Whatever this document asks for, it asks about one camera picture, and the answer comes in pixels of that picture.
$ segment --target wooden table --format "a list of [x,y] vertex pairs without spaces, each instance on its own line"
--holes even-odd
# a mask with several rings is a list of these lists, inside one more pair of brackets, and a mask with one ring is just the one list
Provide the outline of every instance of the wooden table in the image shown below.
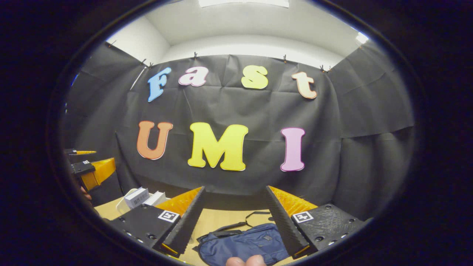
[[[123,197],[110,201],[108,203],[105,203],[103,205],[97,206],[95,207],[95,209],[103,218],[107,218],[109,220],[118,218],[120,216],[120,213],[117,211],[116,205],[122,198]],[[269,210],[258,210],[258,211],[269,212]],[[193,247],[199,245],[196,239],[222,226],[230,225],[237,222],[244,222],[245,217],[252,212],[253,211],[222,211],[222,210],[203,209],[197,221],[197,224],[195,225],[195,229],[192,232],[189,244],[187,245],[187,248],[184,254],[179,256],[179,260],[182,260],[186,263],[189,263],[195,266],[207,266],[207,264],[205,264],[201,260],[201,258],[199,257],[199,254],[196,251],[192,250]],[[263,224],[263,223],[269,223],[269,222],[274,223],[268,220],[269,217],[271,217],[270,214],[254,214],[248,218],[248,223],[253,226]],[[238,227],[236,229],[244,231],[244,230],[250,229],[250,227],[245,225],[245,226]],[[292,257],[288,257],[276,263],[275,265],[281,266],[293,261],[294,259],[292,259]]]

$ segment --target blue pouch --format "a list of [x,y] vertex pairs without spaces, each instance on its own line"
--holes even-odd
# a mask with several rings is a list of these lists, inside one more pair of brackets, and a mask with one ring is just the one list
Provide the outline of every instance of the blue pouch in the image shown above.
[[273,223],[260,224],[246,231],[224,231],[245,224],[249,225],[241,222],[199,237],[196,251],[201,259],[210,266],[224,266],[230,257],[246,261],[253,255],[261,255],[266,265],[270,266],[289,257],[278,228]]

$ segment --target ceiling light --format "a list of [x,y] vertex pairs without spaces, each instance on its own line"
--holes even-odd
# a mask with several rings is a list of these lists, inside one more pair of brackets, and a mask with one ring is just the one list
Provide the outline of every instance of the ceiling light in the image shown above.
[[198,0],[201,8],[228,3],[260,3],[289,8],[289,0]]
[[363,35],[361,32],[358,32],[358,36],[356,36],[356,39],[364,44],[367,40],[368,40],[368,37],[366,37],[365,35]]

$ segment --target pink letter i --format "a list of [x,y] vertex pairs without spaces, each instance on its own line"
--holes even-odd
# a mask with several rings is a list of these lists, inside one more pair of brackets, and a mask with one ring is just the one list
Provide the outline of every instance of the pink letter i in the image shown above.
[[281,129],[281,134],[286,138],[286,158],[281,164],[281,171],[300,171],[304,169],[301,162],[301,139],[306,132],[298,127],[286,127]]

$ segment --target white wall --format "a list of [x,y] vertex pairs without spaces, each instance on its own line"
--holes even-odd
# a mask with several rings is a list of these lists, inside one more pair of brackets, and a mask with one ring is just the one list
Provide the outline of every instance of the white wall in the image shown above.
[[145,17],[131,22],[107,39],[113,46],[125,51],[145,64],[157,64],[169,49],[167,40],[154,25]]
[[281,59],[286,55],[288,61],[317,68],[324,65],[325,69],[329,66],[333,67],[344,59],[343,56],[324,48],[286,38],[262,35],[223,35],[173,45],[159,62],[190,58],[194,56],[194,52],[197,56],[244,54]]

